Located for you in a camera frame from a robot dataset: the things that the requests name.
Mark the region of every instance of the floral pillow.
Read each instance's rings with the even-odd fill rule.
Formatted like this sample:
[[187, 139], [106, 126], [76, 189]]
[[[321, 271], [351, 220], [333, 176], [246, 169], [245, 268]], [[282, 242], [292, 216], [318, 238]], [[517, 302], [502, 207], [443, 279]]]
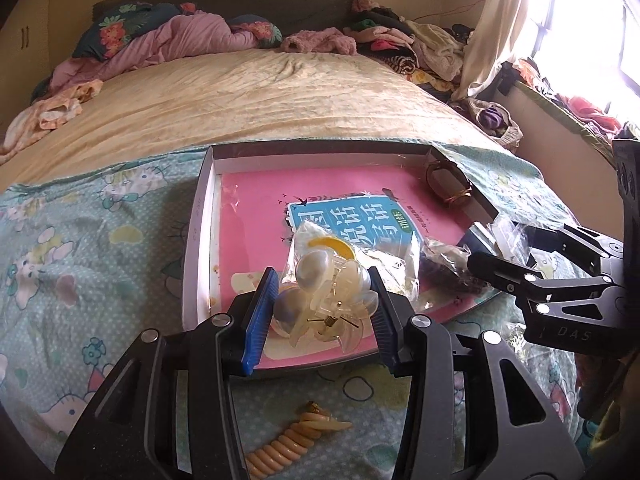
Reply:
[[232, 32], [238, 30], [248, 30], [258, 40], [260, 48], [276, 48], [282, 42], [282, 33], [280, 29], [273, 25], [269, 20], [265, 20], [255, 14], [243, 14], [232, 20], [226, 20]]
[[185, 10], [174, 4], [132, 3], [115, 7], [82, 35], [71, 57], [111, 59], [134, 38], [155, 30]]

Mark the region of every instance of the plastic packaging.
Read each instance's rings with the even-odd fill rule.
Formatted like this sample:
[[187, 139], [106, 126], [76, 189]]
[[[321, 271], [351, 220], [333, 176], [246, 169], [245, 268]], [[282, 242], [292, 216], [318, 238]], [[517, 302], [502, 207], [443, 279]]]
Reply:
[[338, 340], [345, 353], [353, 351], [378, 307], [378, 295], [370, 290], [371, 266], [378, 268], [387, 290], [417, 295], [417, 278], [407, 277], [403, 259], [354, 246], [303, 221], [282, 274], [273, 329], [292, 346], [311, 332], [320, 341]]
[[466, 246], [457, 247], [427, 238], [420, 255], [420, 281], [456, 294], [482, 294], [490, 285], [469, 272], [466, 266], [469, 254]]
[[490, 228], [502, 257], [514, 264], [527, 265], [530, 249], [526, 225], [514, 225], [505, 213], [500, 213]]

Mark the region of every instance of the cartoon print fabric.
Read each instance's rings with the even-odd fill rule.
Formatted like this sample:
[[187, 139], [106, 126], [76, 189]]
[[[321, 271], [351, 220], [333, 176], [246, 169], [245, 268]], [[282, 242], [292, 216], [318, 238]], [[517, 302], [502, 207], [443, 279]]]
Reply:
[[[447, 154], [454, 149], [439, 148]], [[500, 195], [495, 203], [506, 211], [517, 208], [532, 218], [545, 211], [554, 222], [570, 220], [530, 165], [520, 167], [513, 158], [505, 176], [504, 161], [458, 148], [454, 155], [461, 167], [483, 192], [490, 190], [491, 200]], [[184, 241], [204, 153], [183, 150], [0, 194], [0, 402], [50, 468], [87, 402], [138, 333], [149, 327], [165, 334], [181, 330]], [[534, 197], [530, 203], [528, 196]], [[575, 275], [559, 257], [536, 257], [543, 272]], [[493, 329], [511, 337], [521, 323], [513, 300], [500, 294], [449, 327], [473, 336]], [[574, 431], [572, 355], [525, 344], [517, 350]], [[462, 377], [455, 379], [455, 449], [462, 457], [465, 399]], [[324, 368], [305, 380], [234, 384], [246, 449], [278, 434], [311, 399], [353, 422], [352, 430], [319, 440], [304, 460], [280, 473], [283, 479], [389, 478], [407, 397], [408, 380], [393, 379], [379, 365]]]

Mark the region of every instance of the sunglasses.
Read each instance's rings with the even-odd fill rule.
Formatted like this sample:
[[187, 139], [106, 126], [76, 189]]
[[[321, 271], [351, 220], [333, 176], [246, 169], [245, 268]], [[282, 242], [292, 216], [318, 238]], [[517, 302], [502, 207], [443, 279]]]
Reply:
[[472, 197], [471, 182], [451, 160], [437, 160], [427, 166], [427, 187], [446, 207], [461, 207]]

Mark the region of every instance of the pink blanket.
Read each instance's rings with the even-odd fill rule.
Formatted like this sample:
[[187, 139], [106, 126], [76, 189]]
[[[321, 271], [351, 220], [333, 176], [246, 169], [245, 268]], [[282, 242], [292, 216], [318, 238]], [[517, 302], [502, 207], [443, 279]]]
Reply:
[[609, 137], [609, 140], [620, 131], [622, 124], [615, 117], [605, 115], [596, 105], [590, 103], [584, 97], [574, 96], [566, 97], [558, 94], [558, 97], [562, 99], [564, 104], [567, 105], [569, 110], [578, 118], [585, 121], [594, 121], [600, 129]]
[[258, 40], [251, 32], [232, 33], [222, 16], [198, 10], [192, 16], [175, 16], [156, 30], [136, 38], [110, 60], [81, 57], [63, 61], [53, 72], [47, 96], [93, 79], [107, 81], [129, 70], [181, 57], [236, 52], [257, 46]]
[[356, 41], [345, 36], [337, 28], [325, 30], [301, 30], [282, 40], [284, 52], [337, 52], [347, 56], [356, 55]]

